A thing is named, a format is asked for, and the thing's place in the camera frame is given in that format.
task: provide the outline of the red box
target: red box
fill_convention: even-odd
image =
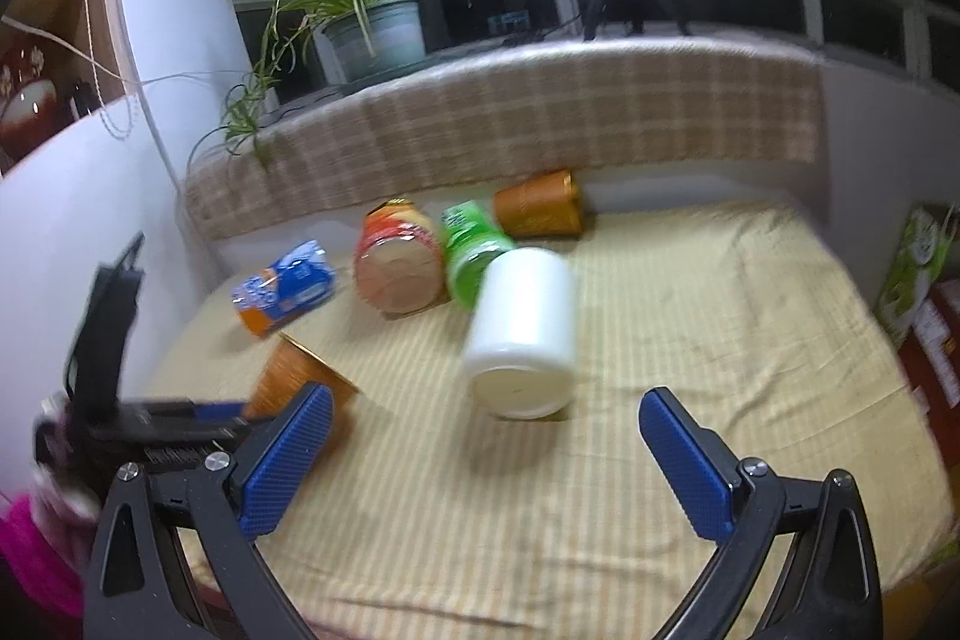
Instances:
[[[960,463],[960,280],[931,287],[899,349],[944,466]]]

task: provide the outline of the light blue flower pot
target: light blue flower pot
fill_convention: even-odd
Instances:
[[[424,60],[426,48],[424,30],[419,21],[419,0],[378,1],[367,7],[367,15],[376,52],[373,58],[356,15],[342,15],[330,20],[323,29],[333,43],[347,81]]]

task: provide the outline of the pink cloth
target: pink cloth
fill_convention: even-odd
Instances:
[[[44,539],[23,495],[0,520],[0,552],[24,593],[49,613],[83,616],[83,581]]]

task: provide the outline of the beige plaid blanket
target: beige plaid blanket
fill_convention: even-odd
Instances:
[[[807,52],[707,39],[503,50],[429,68],[212,151],[186,206],[210,239],[412,191],[572,167],[812,162],[823,115]]]
[[[290,327],[364,391],[257,545],[320,634],[649,638],[712,553],[637,434],[665,384],[734,453],[781,475],[856,476],[885,588],[944,541],[952,506],[895,356],[803,221],[762,205],[600,215],[550,244],[579,281],[579,384],[563,419],[494,420],[458,377],[469,318],[448,303],[387,320],[344,270]],[[157,372],[162,395],[236,398],[277,338],[211,296]],[[731,637],[752,631],[787,540]],[[187,548],[209,581],[200,549]]]

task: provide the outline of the white bottle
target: white bottle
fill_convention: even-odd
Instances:
[[[529,420],[570,403],[575,307],[573,272],[556,253],[521,247],[491,262],[463,355],[464,376],[480,407]]]

